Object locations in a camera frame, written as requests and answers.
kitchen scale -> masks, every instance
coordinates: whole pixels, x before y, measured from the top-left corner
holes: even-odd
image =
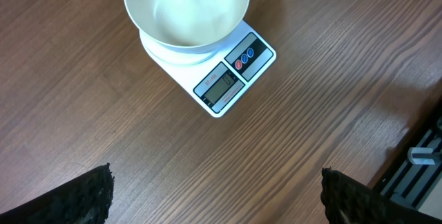
[[[276,51],[241,21],[215,50],[167,49],[140,31],[143,47],[213,117],[222,117],[276,59]]]

white scale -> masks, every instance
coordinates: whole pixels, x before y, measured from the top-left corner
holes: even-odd
[[[207,53],[169,50],[140,31],[143,47],[213,117],[222,117],[276,60],[276,51],[246,22]]]

blue button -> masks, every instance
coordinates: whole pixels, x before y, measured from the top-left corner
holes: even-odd
[[[247,57],[246,54],[242,54],[242,55],[241,55],[241,62],[242,62],[243,64],[246,64],[248,61],[249,61],[249,57]]]
[[[255,51],[252,48],[247,49],[247,55],[252,58],[255,55]]]

wooden table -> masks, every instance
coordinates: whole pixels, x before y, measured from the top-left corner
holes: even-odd
[[[144,52],[123,0],[0,0],[0,212],[109,162],[107,223],[326,223],[442,76],[442,0],[251,0],[278,52],[221,119]]]

wood grain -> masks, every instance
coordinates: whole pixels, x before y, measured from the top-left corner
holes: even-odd
[[[442,76],[442,0],[251,0],[276,63],[213,119],[123,0],[0,0],[0,212],[105,162],[107,223],[326,223],[320,168],[368,183]]]

